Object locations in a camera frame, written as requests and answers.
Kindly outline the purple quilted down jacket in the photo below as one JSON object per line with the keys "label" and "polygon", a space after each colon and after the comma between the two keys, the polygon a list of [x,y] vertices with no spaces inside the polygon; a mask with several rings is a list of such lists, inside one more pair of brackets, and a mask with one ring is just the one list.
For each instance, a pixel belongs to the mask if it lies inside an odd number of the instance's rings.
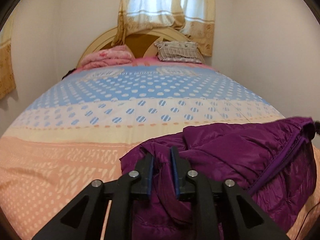
{"label": "purple quilted down jacket", "polygon": [[149,139],[124,155],[123,173],[147,153],[154,156],[149,203],[133,206],[133,239],[192,239],[189,203],[175,195],[170,149],[176,147],[191,168],[215,181],[234,180],[284,231],[289,231],[316,188],[312,140],[301,137],[292,117],[265,124],[189,126],[182,132]]}

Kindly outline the blue peach dotted bedspread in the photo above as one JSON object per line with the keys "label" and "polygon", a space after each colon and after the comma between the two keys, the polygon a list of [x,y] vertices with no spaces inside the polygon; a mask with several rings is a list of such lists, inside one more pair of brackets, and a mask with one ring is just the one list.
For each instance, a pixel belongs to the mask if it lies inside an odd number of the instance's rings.
{"label": "blue peach dotted bedspread", "polygon": [[71,74],[1,137],[1,209],[31,239],[94,179],[121,174],[143,141],[211,123],[265,123],[281,114],[205,65],[133,63]]}

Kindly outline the grey striped pillow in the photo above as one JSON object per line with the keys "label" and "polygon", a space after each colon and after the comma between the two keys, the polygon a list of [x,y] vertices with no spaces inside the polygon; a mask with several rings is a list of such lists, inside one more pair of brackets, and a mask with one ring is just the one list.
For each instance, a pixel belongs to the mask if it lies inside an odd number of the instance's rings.
{"label": "grey striped pillow", "polygon": [[191,41],[158,41],[154,42],[158,58],[163,62],[204,63],[197,43]]}

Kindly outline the pink folded blanket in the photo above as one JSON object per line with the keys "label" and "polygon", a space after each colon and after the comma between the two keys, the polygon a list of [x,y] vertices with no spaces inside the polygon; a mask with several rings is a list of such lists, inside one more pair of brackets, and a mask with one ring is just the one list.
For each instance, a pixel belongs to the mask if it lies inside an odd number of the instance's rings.
{"label": "pink folded blanket", "polygon": [[115,46],[86,55],[76,70],[90,70],[93,68],[116,66],[131,63],[135,59],[127,45]]}

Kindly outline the beige lace window curtain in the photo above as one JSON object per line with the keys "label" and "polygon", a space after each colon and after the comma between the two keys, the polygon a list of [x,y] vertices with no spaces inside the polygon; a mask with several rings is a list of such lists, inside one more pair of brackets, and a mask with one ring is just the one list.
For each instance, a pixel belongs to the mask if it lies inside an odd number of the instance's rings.
{"label": "beige lace window curtain", "polygon": [[196,42],[202,55],[213,54],[215,0],[120,0],[113,46],[143,30],[171,27]]}

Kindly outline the cream wooden headboard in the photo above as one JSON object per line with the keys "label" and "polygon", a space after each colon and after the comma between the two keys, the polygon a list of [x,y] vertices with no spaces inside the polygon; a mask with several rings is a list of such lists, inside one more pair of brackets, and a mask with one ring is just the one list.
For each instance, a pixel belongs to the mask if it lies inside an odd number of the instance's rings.
{"label": "cream wooden headboard", "polygon": [[[117,28],[110,29],[96,38],[80,57],[77,67],[81,66],[82,59],[93,52],[111,48],[111,43],[115,38]],[[125,38],[125,44],[131,50],[135,58],[153,57],[157,54],[157,48],[154,46],[156,41],[189,41],[179,31],[171,28],[156,28],[143,30],[131,34]]]}

